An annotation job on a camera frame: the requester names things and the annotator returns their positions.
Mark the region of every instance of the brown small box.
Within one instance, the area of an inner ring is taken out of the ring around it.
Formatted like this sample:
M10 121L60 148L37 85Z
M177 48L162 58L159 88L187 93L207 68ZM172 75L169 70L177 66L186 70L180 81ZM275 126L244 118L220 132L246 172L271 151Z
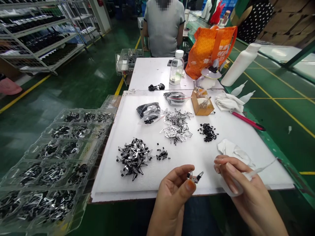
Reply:
M211 100L209 100L210 101L210 105L208 106L209 108L203 109L199 107L197 94L195 90L193 90L193 93L191 94L191 101L193 103L195 115L200 115L200 116L210 115L210 113L213 112L214 110Z

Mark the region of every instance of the white plastic bottle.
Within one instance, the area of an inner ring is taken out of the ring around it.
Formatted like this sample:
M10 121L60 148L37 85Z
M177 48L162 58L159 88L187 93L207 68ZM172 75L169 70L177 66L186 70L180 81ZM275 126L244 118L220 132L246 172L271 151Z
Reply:
M255 91L256 91L256 90L254 90L253 92L251 92L251 93L249 93L249 94L246 94L246 95L242 96L242 97L240 98L240 100L241 100L243 103L247 103L247 102L249 101L250 97L254 94Z
M178 85L181 81L181 75L184 70L184 51L176 50L175 58L171 62L170 84Z
M248 80L246 80L244 84L242 84L242 85L238 86L237 88L233 89L233 91L231 92L231 94L234 95L234 96L239 95L239 94L242 92L242 90L243 90L243 88L244 88L244 86L245 86L245 84L246 84L247 81L248 81Z
M260 44L255 43L248 45L248 47L236 58L231 68L221 80L221 84L228 87L234 84L238 77L253 62L253 60L255 60L260 47Z

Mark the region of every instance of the orange shopping bag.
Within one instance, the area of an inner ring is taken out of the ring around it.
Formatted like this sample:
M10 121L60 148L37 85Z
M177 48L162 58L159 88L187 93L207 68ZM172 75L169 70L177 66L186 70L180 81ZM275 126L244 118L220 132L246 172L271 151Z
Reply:
M215 59L219 60L219 66L221 66L231 53L236 34L237 26L223 29L219 29L218 26L212 29L199 27L195 33L196 41L189 52L186 73L192 79L198 79L201 76L201 70L212 65Z

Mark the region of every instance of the fingernail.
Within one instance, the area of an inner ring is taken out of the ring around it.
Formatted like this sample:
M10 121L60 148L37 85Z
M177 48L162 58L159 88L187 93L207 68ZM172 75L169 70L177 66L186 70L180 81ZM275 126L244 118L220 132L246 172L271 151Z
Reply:
M229 185L231 191L234 193L234 194L238 194L239 192L237 191L237 189L234 187L234 185Z
M186 189L189 191L189 192L192 192L194 191L196 188L196 185L193 181L191 180L188 180L187 183L186 183Z
M230 171L230 172L235 172L235 167L230 164L230 163L227 163L226 164L226 168Z

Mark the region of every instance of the white cloth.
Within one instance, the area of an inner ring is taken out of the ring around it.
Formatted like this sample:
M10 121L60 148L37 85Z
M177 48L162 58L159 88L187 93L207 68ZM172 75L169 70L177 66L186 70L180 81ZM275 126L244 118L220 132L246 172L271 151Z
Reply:
M209 21L211 8L212 8L212 2L211 0L208 0L201 14L201 18L205 19L205 21L207 22Z
M218 144L218 150L223 155L239 159L249 167L256 167L246 152L244 152L239 146L227 139L223 139L222 142Z
M236 109L238 112L243 112L243 103L234 95L228 93L220 93L216 96L216 104L221 111L230 111Z

